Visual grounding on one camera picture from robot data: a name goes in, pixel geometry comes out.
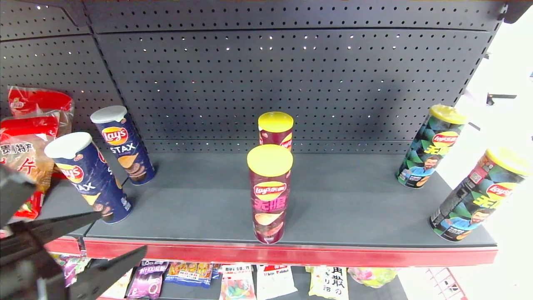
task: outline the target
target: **snack packaging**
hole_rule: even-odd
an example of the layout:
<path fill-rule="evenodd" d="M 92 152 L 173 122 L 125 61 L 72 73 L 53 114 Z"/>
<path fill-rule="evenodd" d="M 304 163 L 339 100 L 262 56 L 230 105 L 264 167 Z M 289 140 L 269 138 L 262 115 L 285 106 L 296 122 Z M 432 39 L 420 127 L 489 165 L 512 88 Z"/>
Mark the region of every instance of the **snack packaging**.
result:
<path fill-rule="evenodd" d="M 532 172 L 530 162 L 519 153 L 505 147 L 487 149 L 470 174 L 429 217 L 431 228 L 445 240 L 460 242 Z"/>
<path fill-rule="evenodd" d="M 87 132 L 74 132 L 57 138 L 44 148 L 93 210 L 113 224 L 125 219 L 132 206 L 122 185 L 113 175 L 102 153 Z"/>
<path fill-rule="evenodd" d="M 398 182 L 406 187 L 422 188 L 466 123 L 466 116 L 453 107 L 433 105 L 396 172 Z"/>
<path fill-rule="evenodd" d="M 87 265 L 91 262 L 90 258 L 70 256 L 67 263 L 63 266 L 65 275 L 65 287 L 76 282 L 76 276 L 82 273 Z"/>
<path fill-rule="evenodd" d="M 135 277 L 126 298 L 137 299 L 148 297 L 156 300 L 161 293 L 163 274 L 168 267 L 168 262 L 157 260 L 142 260 L 135 272 Z"/>
<path fill-rule="evenodd" d="M 272 299 L 298 291 L 290 266 L 257 266 L 257 300 Z"/>
<path fill-rule="evenodd" d="M 348 300 L 346 268 L 316 266 L 311 271 L 309 296 L 326 299 Z"/>
<path fill-rule="evenodd" d="M 165 282 L 209 288 L 212 270 L 212 264 L 171 262 L 168 266 Z"/>
<path fill-rule="evenodd" d="M 398 273 L 397 269 L 390 268 L 351 267 L 348 274 L 356 282 L 377 289 L 391 282 Z"/>
<path fill-rule="evenodd" d="M 255 237 L 277 243 L 285 232 L 293 155 L 279 145 L 253 148 L 247 157 Z"/>
<path fill-rule="evenodd" d="M 289 151 L 293 147 L 293 117 L 282 112 L 268 112 L 259 116 L 259 145 L 280 145 Z"/>
<path fill-rule="evenodd" d="M 128 173 L 132 184 L 145 184 L 154 178 L 156 172 L 126 107 L 102 108 L 91 115 L 91 121 Z"/>
<path fill-rule="evenodd" d="M 44 148 L 58 134 L 58 115 L 49 114 L 21 119 L 7 118 L 0 123 L 0 162 L 35 181 L 37 188 L 16 217 L 35 219 L 41 212 L 50 188 L 54 161 Z"/>
<path fill-rule="evenodd" d="M 211 279 L 217 279 L 220 277 L 221 264 L 213 264 L 213 271 L 211 272 Z"/>
<path fill-rule="evenodd" d="M 128 290 L 128 285 L 130 284 L 132 271 L 133 269 L 130 269 L 126 272 L 126 274 L 124 274 L 124 276 L 120 277 L 117 282 L 113 283 L 113 285 L 102 294 L 102 297 L 124 299 L 124 296 Z"/>
<path fill-rule="evenodd" d="M 8 86 L 9 108 L 14 117 L 24 115 L 41 115 L 48 112 L 59 113 L 59 132 L 63 136 L 72 132 L 72 119 L 74 118 L 74 101 L 62 92 Z"/>
<path fill-rule="evenodd" d="M 251 265 L 222 266 L 222 287 L 219 300 L 235 299 L 256 300 Z"/>

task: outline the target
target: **gray pegboard panel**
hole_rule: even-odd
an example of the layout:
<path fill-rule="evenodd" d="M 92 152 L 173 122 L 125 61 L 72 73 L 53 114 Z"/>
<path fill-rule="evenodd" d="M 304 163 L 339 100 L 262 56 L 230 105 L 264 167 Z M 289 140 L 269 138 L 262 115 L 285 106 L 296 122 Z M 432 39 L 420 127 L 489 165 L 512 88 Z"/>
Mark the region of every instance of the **gray pegboard panel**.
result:
<path fill-rule="evenodd" d="M 11 113 L 7 86 L 17 85 L 62 91 L 75 100 L 73 131 L 100 137 L 89 119 L 94 111 L 121 105 L 117 89 L 90 35 L 36 38 L 0 43 L 0 106 Z"/>
<path fill-rule="evenodd" d="M 145 139 L 255 139 L 281 110 L 298 140 L 411 140 L 453 105 L 491 33 L 307 29 L 99 35 Z"/>
<path fill-rule="evenodd" d="M 213 152 L 248 153 L 259 143 L 254 140 L 144 140 L 150 153 Z M 293 153 L 402 154 L 410 141 L 309 141 L 293 142 Z"/>
<path fill-rule="evenodd" d="M 97 33 L 161 30 L 409 27 L 493 30 L 501 1 L 92 1 Z"/>
<path fill-rule="evenodd" d="M 65 12 L 58 7 L 2 0 L 0 11 L 2 41 L 90 33 L 87 25 L 76 27 L 72 24 Z"/>

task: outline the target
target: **lower shelf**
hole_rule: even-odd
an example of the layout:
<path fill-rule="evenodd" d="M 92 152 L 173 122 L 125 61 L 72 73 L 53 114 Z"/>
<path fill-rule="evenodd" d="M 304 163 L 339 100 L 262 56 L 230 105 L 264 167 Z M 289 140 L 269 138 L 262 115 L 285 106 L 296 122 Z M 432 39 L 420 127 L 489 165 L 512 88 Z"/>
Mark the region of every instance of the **lower shelf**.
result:
<path fill-rule="evenodd" d="M 293 266 L 294 285 L 298 289 L 292 294 L 275 298 L 276 300 L 301 300 L 316 299 L 324 300 L 322 297 L 308 296 L 311 275 L 305 271 L 304 267 Z M 256 272 L 254 272 L 254 285 L 257 291 Z M 213 279 L 208 289 L 200 287 L 186 287 L 174 283 L 164 283 L 161 289 L 160 300 L 218 300 L 220 295 L 221 279 Z M 379 289 L 366 287 L 348 278 L 348 295 L 353 300 L 407 300 L 402 285 L 398 277 Z"/>
<path fill-rule="evenodd" d="M 88 257 L 149 245 L 147 259 L 368 267 L 491 263 L 496 242 L 478 228 L 461 243 L 427 218 L 450 193 L 434 174 L 423 189 L 394 177 L 403 155 L 295 154 L 285 236 L 256 241 L 245 154 L 153 153 L 156 178 L 127 181 L 133 202 L 120 223 L 94 223 Z"/>

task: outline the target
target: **potato chip canister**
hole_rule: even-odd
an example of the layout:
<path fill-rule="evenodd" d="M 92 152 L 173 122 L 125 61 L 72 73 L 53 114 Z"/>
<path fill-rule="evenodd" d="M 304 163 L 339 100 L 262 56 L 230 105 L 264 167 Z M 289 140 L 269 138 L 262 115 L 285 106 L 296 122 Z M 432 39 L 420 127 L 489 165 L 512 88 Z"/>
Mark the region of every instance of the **potato chip canister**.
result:
<path fill-rule="evenodd" d="M 398 181 L 410 188 L 422 188 L 466 123 L 466 116 L 453 107 L 433 105 L 396 172 Z"/>
<path fill-rule="evenodd" d="M 489 148 L 470 174 L 429 217 L 442 238 L 459 242 L 478 228 L 531 175 L 525 157 L 505 147 Z"/>
<path fill-rule="evenodd" d="M 148 151 L 126 107 L 115 105 L 102 108 L 91 115 L 91 121 L 102 134 L 118 163 L 126 170 L 132 184 L 145 184 L 154 178 L 156 172 Z"/>
<path fill-rule="evenodd" d="M 120 222 L 132 211 L 122 185 L 87 132 L 59 137 L 44 148 L 61 172 L 108 224 Z"/>
<path fill-rule="evenodd" d="M 255 236 L 277 243 L 285 231 L 293 155 L 279 145 L 262 145 L 250 150 L 247 161 Z"/>
<path fill-rule="evenodd" d="M 293 117 L 282 112 L 259 116 L 259 145 L 275 144 L 291 150 L 293 147 Z"/>

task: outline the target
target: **blue chip canister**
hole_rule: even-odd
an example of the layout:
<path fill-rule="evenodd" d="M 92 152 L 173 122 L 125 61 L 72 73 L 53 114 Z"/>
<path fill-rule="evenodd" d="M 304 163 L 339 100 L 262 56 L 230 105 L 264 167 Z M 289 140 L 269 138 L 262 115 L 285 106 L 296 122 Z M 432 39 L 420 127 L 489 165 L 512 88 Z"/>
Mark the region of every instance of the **blue chip canister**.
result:
<path fill-rule="evenodd" d="M 51 141 L 44 154 L 54 160 L 72 185 L 108 224 L 120 222 L 132 206 L 106 159 L 87 132 L 74 132 Z"/>
<path fill-rule="evenodd" d="M 99 109 L 91 115 L 91 121 L 128 173 L 132 184 L 145 184 L 154 178 L 156 172 L 126 107 L 115 105 Z"/>

